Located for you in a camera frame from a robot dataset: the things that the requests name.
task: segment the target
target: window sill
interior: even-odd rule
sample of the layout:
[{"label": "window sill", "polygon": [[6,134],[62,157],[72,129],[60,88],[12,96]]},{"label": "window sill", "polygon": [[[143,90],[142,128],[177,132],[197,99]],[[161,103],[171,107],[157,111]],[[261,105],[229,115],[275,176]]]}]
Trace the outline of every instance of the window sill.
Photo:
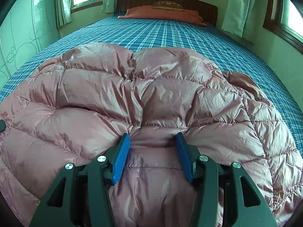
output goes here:
[{"label": "window sill", "polygon": [[77,11],[80,11],[80,10],[83,10],[83,9],[87,9],[89,7],[100,6],[102,4],[103,4],[103,1],[101,1],[101,2],[95,2],[95,3],[90,3],[90,4],[87,4],[87,5],[84,5],[84,6],[80,6],[80,7],[75,7],[73,9],[71,9],[71,13],[74,13],[74,12],[77,12]]},{"label": "window sill", "polygon": [[303,54],[303,36],[282,24],[276,25],[275,23],[267,22],[263,24],[263,28],[281,37]]}]

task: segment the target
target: metal screw cap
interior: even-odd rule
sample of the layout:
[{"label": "metal screw cap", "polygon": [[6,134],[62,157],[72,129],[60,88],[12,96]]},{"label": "metal screw cap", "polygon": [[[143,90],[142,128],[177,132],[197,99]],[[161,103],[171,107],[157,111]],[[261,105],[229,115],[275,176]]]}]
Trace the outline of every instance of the metal screw cap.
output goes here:
[{"label": "metal screw cap", "polygon": [[68,163],[65,165],[65,169],[69,170],[72,169],[74,167],[74,165],[72,163]]},{"label": "metal screw cap", "polygon": [[241,167],[241,164],[238,163],[238,162],[234,162],[234,163],[232,164],[232,166],[233,166],[234,168],[240,168],[240,167]]},{"label": "metal screw cap", "polygon": [[200,155],[199,160],[200,161],[208,161],[208,157],[206,155]]},{"label": "metal screw cap", "polygon": [[98,157],[97,160],[98,160],[99,162],[103,162],[103,161],[106,161],[106,157],[103,156],[103,155],[101,155],[101,156]]}]

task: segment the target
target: orange pillow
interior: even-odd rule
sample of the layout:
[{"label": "orange pillow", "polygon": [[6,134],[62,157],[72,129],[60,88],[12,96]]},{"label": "orange pillow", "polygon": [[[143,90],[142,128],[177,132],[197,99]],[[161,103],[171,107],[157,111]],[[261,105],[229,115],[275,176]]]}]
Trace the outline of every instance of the orange pillow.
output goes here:
[{"label": "orange pillow", "polygon": [[126,15],[118,16],[119,19],[167,19],[190,23],[198,26],[206,26],[198,11],[182,10],[169,11],[153,9],[152,6],[133,7],[127,10]]},{"label": "orange pillow", "polygon": [[183,7],[179,3],[170,1],[159,1],[152,5],[153,8],[172,10],[172,11],[182,11]]}]

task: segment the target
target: puffy quilted blanket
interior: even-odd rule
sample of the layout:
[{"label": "puffy quilted blanket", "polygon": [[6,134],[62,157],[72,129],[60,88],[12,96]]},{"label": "puffy quilted blanket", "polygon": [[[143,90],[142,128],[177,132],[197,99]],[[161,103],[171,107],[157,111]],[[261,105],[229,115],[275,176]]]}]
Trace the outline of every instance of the puffy quilted blanket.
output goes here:
[{"label": "puffy quilted blanket", "polygon": [[[273,104],[190,49],[76,47],[39,66],[0,115],[0,190],[25,226],[66,163],[89,163],[125,132],[130,152],[109,190],[120,227],[189,226],[196,192],[175,148],[180,131],[216,162],[242,163],[279,226],[303,197],[302,157]],[[222,203],[219,191],[218,226]]]}]

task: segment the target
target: mattress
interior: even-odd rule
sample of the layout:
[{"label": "mattress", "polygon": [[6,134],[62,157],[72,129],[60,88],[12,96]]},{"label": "mattress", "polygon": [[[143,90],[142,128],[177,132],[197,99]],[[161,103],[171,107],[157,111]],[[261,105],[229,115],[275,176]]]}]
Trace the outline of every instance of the mattress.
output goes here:
[{"label": "mattress", "polygon": [[0,91],[0,102],[44,60],[90,42],[123,46],[131,51],[151,47],[190,48],[214,61],[222,71],[242,72],[263,90],[290,129],[303,155],[303,113],[275,75],[259,57],[213,26],[155,19],[118,19],[115,15],[83,27],[58,40],[26,62]]}]

